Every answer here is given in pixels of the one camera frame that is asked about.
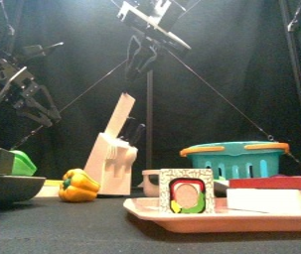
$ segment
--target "black table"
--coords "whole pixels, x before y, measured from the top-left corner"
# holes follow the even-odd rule
[[[301,232],[173,233],[127,213],[126,198],[0,208],[0,253],[301,253]]]

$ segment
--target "teal basket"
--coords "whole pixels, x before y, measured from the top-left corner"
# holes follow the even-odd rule
[[[289,145],[277,142],[223,142],[189,147],[181,156],[194,169],[211,169],[214,179],[268,178],[278,174],[280,155]]]

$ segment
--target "black curtain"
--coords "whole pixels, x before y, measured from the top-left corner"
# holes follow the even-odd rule
[[[124,65],[115,67],[126,60],[132,31],[116,18],[122,1],[24,0],[21,10],[15,8],[17,1],[4,1],[15,21],[12,55],[25,46],[64,42],[29,65],[63,120],[19,147],[36,163],[37,175],[57,179],[67,169],[83,168],[104,130],[126,85]],[[297,3],[286,1],[290,16]],[[301,161],[301,104],[278,1],[203,0],[191,1],[189,7],[173,33],[193,49],[181,60],[165,53],[153,68],[153,168],[191,167],[179,157],[189,146],[266,141],[265,134],[289,143]],[[5,29],[1,17],[0,12],[0,31]],[[301,15],[293,33],[301,65]],[[135,98],[131,116],[139,122],[146,122],[146,89],[142,76],[128,89]],[[39,125],[1,107],[0,146],[9,148]],[[134,185],[146,167],[144,137],[136,147]],[[281,174],[301,175],[289,157],[280,161]]]

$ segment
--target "white knife block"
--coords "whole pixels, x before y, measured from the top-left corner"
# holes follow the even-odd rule
[[[132,108],[134,98],[122,93],[104,132],[98,134],[83,170],[99,182],[98,194],[130,195],[131,167],[136,148],[116,138]]]

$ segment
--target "pink tray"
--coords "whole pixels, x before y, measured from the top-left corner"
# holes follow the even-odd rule
[[[158,211],[158,197],[128,198],[123,207],[139,219],[178,233],[301,231],[301,214],[273,214],[230,210],[226,198],[215,199],[213,214],[175,214]]]

